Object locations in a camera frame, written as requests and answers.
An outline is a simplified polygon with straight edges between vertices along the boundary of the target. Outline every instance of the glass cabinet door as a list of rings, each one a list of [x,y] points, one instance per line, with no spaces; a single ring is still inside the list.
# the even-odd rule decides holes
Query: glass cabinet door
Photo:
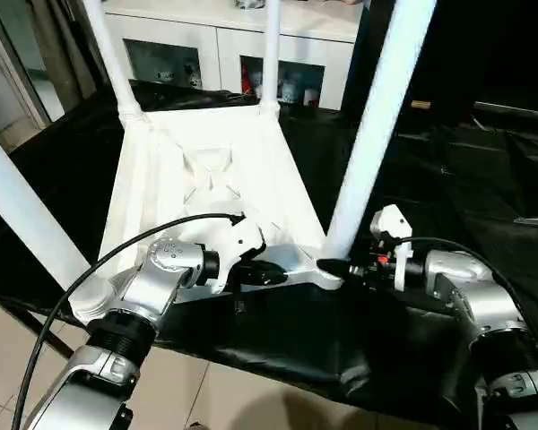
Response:
[[[106,20],[129,79],[221,89],[214,27],[114,14]]]
[[[46,109],[50,121],[56,121],[64,114],[64,108],[53,80],[48,75],[27,2],[0,0],[0,24],[6,37],[10,39],[39,102]]]
[[[218,29],[221,87],[261,96],[265,35]],[[277,97],[285,103],[340,109],[352,43],[293,36],[279,39]]]
[[[124,43],[136,80],[203,88],[196,48],[131,39]]]
[[[239,56],[241,59],[241,92],[256,94],[263,90],[263,58]],[[322,65],[279,62],[277,99],[284,103],[319,106],[325,68]]]

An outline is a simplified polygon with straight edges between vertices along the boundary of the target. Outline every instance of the robotic arm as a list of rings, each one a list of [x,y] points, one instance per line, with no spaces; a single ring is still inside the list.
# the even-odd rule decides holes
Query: robotic arm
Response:
[[[164,315],[183,288],[212,280],[225,285],[230,269],[263,251],[255,223],[233,228],[223,255],[170,238],[153,242],[141,267],[130,275],[105,316],[88,325],[90,338],[78,348],[26,421],[28,430],[125,430],[126,407],[140,378]]]
[[[317,262],[323,270],[363,281],[393,282],[403,290],[404,276],[423,278],[426,294],[453,311],[473,362],[486,384],[484,430],[538,430],[538,348],[513,298],[474,256],[430,251],[424,264],[411,260],[410,243],[393,250],[386,239],[409,237],[412,230],[395,205],[379,211],[370,226],[379,243],[364,267],[349,262]]]

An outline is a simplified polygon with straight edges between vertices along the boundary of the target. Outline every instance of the black cable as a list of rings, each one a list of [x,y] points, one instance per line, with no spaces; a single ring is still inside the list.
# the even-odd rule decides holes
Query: black cable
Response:
[[[514,304],[516,308],[518,309],[518,312],[522,315],[522,317],[525,319],[526,325],[530,328],[530,331],[532,334],[538,339],[538,328],[536,327],[534,321],[532,318],[528,315],[526,315],[524,309],[520,305],[520,300],[518,299],[518,295],[516,293],[519,292],[522,295],[528,296],[537,306],[538,306],[538,297],[526,290],[525,288],[515,288],[512,283],[497,269],[495,268],[488,260],[486,260],[482,255],[478,254],[477,252],[470,249],[468,246],[459,244],[453,240],[448,239],[441,239],[440,237],[430,237],[430,236],[417,236],[417,237],[403,237],[400,239],[389,239],[388,240],[391,244],[394,245],[400,245],[405,242],[431,242],[435,244],[442,244],[446,245],[448,247],[454,247],[460,251],[464,251],[467,254],[471,255],[472,257],[476,258],[477,260],[480,260],[484,265],[486,265],[490,271],[494,274],[494,276],[498,279],[502,287],[509,293],[509,295],[512,297],[512,300],[514,301]]]
[[[90,277],[97,269],[99,269],[102,265],[104,265],[106,262],[108,262],[111,258],[116,256],[117,254],[121,253],[124,249],[126,249],[128,246],[131,246],[140,240],[145,239],[146,237],[152,236],[156,233],[159,233],[162,230],[165,230],[167,228],[178,226],[179,224],[184,224],[186,222],[195,221],[198,219],[211,219],[211,218],[221,218],[221,219],[228,219],[231,221],[232,224],[237,224],[245,217],[242,215],[230,215],[227,213],[205,213],[201,215],[192,215],[190,217],[184,217],[181,219],[175,219],[170,222],[166,222],[165,224],[162,224],[155,228],[150,228],[149,230],[145,231],[144,233],[132,237],[128,241],[124,242],[122,245],[117,246],[113,250],[111,250],[109,253],[101,257],[98,261],[96,261],[87,271],[85,271],[78,279],[74,281],[74,283],[70,286],[70,288],[60,297],[60,299],[57,301],[56,305],[48,315],[48,318],[44,322],[44,327],[42,328],[42,331],[40,332],[38,338],[36,339],[36,343],[34,344],[34,349],[32,350],[32,353],[30,354],[30,359],[28,360],[28,364],[26,365],[26,372],[24,373],[24,377],[22,379],[22,385],[20,386],[20,392],[18,393],[18,400],[16,401],[16,410],[14,411],[14,418],[12,422],[12,430],[20,430],[20,426],[22,424],[22,413],[24,411],[24,403],[26,402],[26,396],[28,395],[28,389],[30,388],[30,380],[32,377],[32,374],[34,373],[34,369],[36,368],[36,364],[38,363],[39,358],[39,352],[42,350],[42,345],[44,344],[44,340],[46,339],[46,335],[50,329],[50,326],[52,325],[52,322],[56,319],[56,315],[59,312],[62,305],[65,303],[65,301],[72,295],[72,293],[75,292],[80,285],[83,284],[85,280]]]

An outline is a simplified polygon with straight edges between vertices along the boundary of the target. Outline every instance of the table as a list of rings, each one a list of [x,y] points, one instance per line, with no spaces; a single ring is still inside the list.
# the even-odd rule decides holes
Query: table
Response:
[[[144,110],[255,103],[228,92],[134,82]],[[331,219],[357,125],[338,112],[283,107],[283,132],[324,227]],[[86,258],[97,259],[123,129],[103,90],[12,154]],[[538,139],[433,124],[395,135],[353,247],[368,222],[397,203],[417,235],[482,251],[538,296]],[[61,288],[0,219],[0,305],[18,317],[47,314]],[[421,292],[343,286],[273,288],[174,306],[156,344],[268,376],[364,409],[466,429],[477,374],[447,309]],[[538,324],[538,309],[523,300]],[[77,324],[69,307],[59,318]],[[68,354],[58,346],[58,351]]]

